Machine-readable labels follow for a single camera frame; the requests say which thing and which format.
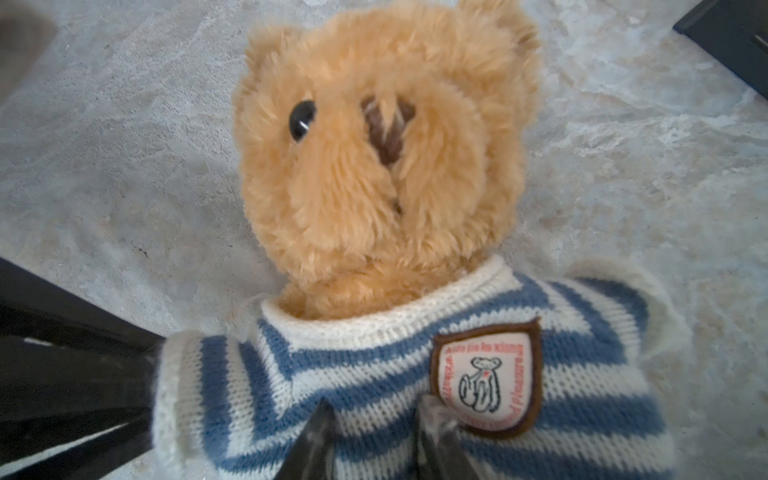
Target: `brown patch border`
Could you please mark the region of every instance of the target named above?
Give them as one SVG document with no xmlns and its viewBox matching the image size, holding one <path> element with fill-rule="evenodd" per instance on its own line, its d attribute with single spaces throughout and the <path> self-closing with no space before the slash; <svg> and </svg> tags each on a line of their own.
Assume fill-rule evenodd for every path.
<svg viewBox="0 0 768 480">
<path fill-rule="evenodd" d="M 527 432 L 535 423 L 541 404 L 544 401 L 544 388 L 541 384 L 541 327 L 539 326 L 541 317 L 537 316 L 527 323 L 501 323 L 496 325 L 481 326 L 468 332 L 452 333 L 449 335 L 437 335 L 434 338 L 434 347 L 432 347 L 432 359 L 429 366 L 429 388 L 432 394 L 439 398 L 443 403 L 445 400 L 440 395 L 440 385 L 438 384 L 440 368 L 440 352 L 442 348 L 449 343 L 461 342 L 467 339 L 473 339 L 479 336 L 494 335 L 496 333 L 527 333 L 531 339 L 531 357 L 533 359 L 533 386 L 531 387 L 531 401 L 528 404 L 528 410 L 525 415 L 514 426 L 506 430 L 489 432 L 478 429 L 470 425 L 462 425 L 462 428 L 468 432 L 490 439 L 511 439 L 522 433 Z"/>
</svg>

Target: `striped sweater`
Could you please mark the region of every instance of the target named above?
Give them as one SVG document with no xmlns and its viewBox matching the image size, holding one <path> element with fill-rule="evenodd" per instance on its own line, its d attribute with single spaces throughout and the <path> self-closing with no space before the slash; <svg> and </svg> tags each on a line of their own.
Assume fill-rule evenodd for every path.
<svg viewBox="0 0 768 480">
<path fill-rule="evenodd" d="M 541 281 L 492 257 L 387 312 L 306 322 L 269 300 L 262 311 L 245 342 L 192 332 L 166 341 L 153 437 L 176 478 L 203 456 L 221 478 L 271 480 L 322 398 L 339 421 L 337 478 L 411 478 L 415 405 L 429 390 L 435 336 L 534 317 L 543 390 L 535 424 L 512 439 L 461 434 L 484 478 L 672 475 L 674 446 L 638 363 L 687 330 L 637 268 L 593 260 L 566 280 Z"/>
</svg>

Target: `white knit neckline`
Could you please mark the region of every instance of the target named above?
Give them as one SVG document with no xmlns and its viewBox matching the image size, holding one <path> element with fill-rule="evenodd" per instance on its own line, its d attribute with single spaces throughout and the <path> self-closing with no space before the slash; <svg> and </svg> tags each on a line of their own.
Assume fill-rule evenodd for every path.
<svg viewBox="0 0 768 480">
<path fill-rule="evenodd" d="M 516 283 L 498 254 L 475 271 L 418 300 L 384 312 L 338 320 L 303 320 L 285 313 L 273 300 L 262 302 L 264 319 L 292 346 L 311 349 L 371 348 L 405 339 L 425 326 Z"/>
</svg>

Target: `teddy bear nose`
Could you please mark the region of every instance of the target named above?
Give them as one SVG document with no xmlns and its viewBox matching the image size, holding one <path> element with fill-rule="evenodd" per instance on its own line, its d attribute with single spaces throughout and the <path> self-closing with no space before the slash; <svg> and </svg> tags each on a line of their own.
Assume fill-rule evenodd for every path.
<svg viewBox="0 0 768 480">
<path fill-rule="evenodd" d="M 403 100 L 397 99 L 397 111 L 389 129 L 386 129 L 381 109 L 374 97 L 366 97 L 360 102 L 362 114 L 368 124 L 368 141 L 379 153 L 379 161 L 391 168 L 400 158 L 402 151 L 402 133 L 408 122 L 416 116 L 416 109 Z"/>
</svg>

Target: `teddy bear ear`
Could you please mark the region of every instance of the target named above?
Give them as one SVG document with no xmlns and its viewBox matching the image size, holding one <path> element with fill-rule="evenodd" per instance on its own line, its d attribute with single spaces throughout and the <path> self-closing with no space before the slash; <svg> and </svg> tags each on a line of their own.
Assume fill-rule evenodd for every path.
<svg viewBox="0 0 768 480">
<path fill-rule="evenodd" d="M 520 0 L 460 0 L 458 8 L 477 15 L 487 15 L 494 23 L 511 33 L 518 53 L 527 57 L 541 46 L 538 30 L 520 7 Z"/>
<path fill-rule="evenodd" d="M 258 80 L 267 60 L 273 55 L 278 55 L 284 51 L 288 45 L 301 36 L 301 32 L 299 27 L 284 25 L 254 29 L 248 35 L 245 62 L 255 80 Z"/>
</svg>

